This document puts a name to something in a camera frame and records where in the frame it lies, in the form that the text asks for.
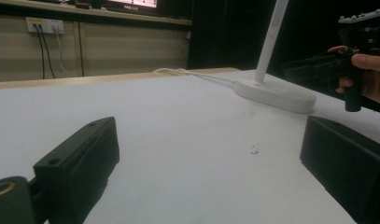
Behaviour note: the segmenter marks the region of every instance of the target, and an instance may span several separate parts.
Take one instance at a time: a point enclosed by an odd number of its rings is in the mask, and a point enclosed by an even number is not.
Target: lamp base
[[[252,79],[237,79],[233,89],[249,100],[303,114],[312,112],[317,99],[307,89],[288,82],[255,83]]]

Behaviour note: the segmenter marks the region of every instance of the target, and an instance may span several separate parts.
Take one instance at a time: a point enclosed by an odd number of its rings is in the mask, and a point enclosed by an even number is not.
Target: power cord
[[[61,44],[61,39],[59,38],[59,26],[56,27],[55,25],[52,25],[52,30],[53,32],[55,32],[56,34],[56,39],[58,40],[58,45],[59,45],[59,52],[61,54],[61,59],[59,61],[60,63],[60,66],[61,66],[61,72],[65,72],[65,74],[70,77],[70,75],[68,74],[68,72],[64,69],[63,67],[63,54],[62,54],[62,44]]]
[[[42,30],[42,26],[41,26],[41,25],[38,25],[38,27],[39,27],[40,30],[41,30],[41,36],[42,36],[42,39],[44,40],[45,49],[47,50],[47,55],[48,55],[48,62],[49,62],[49,69],[50,69],[50,72],[52,73],[53,78],[56,78],[56,77],[55,77],[55,74],[53,73],[52,64],[50,63],[49,50],[48,50],[47,41],[45,41],[44,31]]]
[[[178,73],[182,73],[182,74],[189,75],[189,76],[193,75],[195,77],[208,77],[208,78],[214,78],[214,79],[218,79],[218,80],[228,81],[228,82],[231,82],[232,84],[235,83],[235,80],[233,80],[233,79],[224,78],[224,77],[212,77],[212,76],[209,76],[207,74],[194,73],[194,72],[188,71],[186,69],[182,69],[182,68],[177,68],[177,69],[160,68],[160,69],[157,69],[157,70],[153,71],[153,73],[158,73],[158,72],[163,72],[163,71],[178,72]]]
[[[41,47],[41,57],[42,57],[42,79],[45,79],[44,48],[42,47],[41,35],[40,35],[39,30],[38,30],[38,27],[37,27],[35,24],[33,24],[33,26],[34,26],[35,29],[37,30],[38,40],[39,40],[39,42],[40,42],[40,47]]]

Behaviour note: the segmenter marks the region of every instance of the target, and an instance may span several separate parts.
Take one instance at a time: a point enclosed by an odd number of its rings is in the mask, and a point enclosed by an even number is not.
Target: wall outlet
[[[35,28],[38,27],[38,32],[41,33],[47,32],[47,24],[45,23],[44,19],[40,18],[32,18],[32,17],[26,17],[26,23],[27,23],[27,30],[30,33],[37,33],[37,29]]]
[[[55,30],[60,35],[64,34],[63,21],[26,17],[26,22],[30,33],[37,33],[35,28],[37,26],[38,32],[42,31],[44,34],[55,34]]]
[[[63,21],[46,20],[46,24],[48,34],[56,34],[55,30],[57,30],[60,35],[64,34]]]

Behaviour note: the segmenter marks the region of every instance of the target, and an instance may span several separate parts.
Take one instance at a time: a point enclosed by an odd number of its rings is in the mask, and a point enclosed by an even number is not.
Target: lamp
[[[262,47],[255,78],[236,79],[233,89],[249,100],[296,113],[310,113],[317,98],[309,90],[288,82],[264,80],[288,2],[289,0],[277,0],[274,6],[274,14]]]

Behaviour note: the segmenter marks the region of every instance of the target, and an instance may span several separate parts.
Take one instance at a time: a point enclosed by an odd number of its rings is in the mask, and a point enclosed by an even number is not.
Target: beige wall
[[[187,32],[65,21],[63,66],[70,77],[149,72],[186,67]],[[56,77],[60,69],[56,35],[45,35]],[[52,78],[44,49],[46,77]],[[0,81],[42,78],[37,34],[28,33],[25,18],[0,16]]]
[[[86,76],[150,72],[161,67],[185,68],[186,32],[86,23]]]

